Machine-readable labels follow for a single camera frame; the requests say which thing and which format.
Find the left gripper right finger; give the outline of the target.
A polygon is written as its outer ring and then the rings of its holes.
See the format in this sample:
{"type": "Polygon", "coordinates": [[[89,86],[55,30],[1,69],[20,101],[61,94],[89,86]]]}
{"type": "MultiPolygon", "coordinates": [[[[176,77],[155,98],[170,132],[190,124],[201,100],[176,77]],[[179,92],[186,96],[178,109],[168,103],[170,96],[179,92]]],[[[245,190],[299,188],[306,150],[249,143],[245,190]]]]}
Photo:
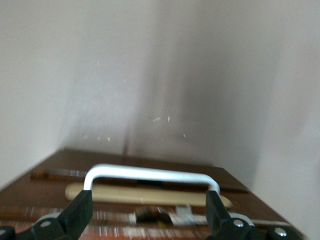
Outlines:
{"type": "Polygon", "coordinates": [[[291,227],[270,225],[264,232],[248,221],[231,217],[218,193],[206,192],[205,216],[211,235],[208,240],[301,240],[302,237],[291,227]]]}

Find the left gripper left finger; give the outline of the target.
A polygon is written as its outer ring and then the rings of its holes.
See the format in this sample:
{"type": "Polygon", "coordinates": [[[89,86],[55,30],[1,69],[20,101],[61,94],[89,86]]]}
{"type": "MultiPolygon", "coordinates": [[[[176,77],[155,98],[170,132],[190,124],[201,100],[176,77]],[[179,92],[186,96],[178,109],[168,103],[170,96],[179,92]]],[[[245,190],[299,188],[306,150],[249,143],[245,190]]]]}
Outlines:
{"type": "Polygon", "coordinates": [[[93,217],[91,190],[82,190],[57,217],[38,220],[17,233],[12,226],[0,228],[2,240],[77,240],[93,217]]]}

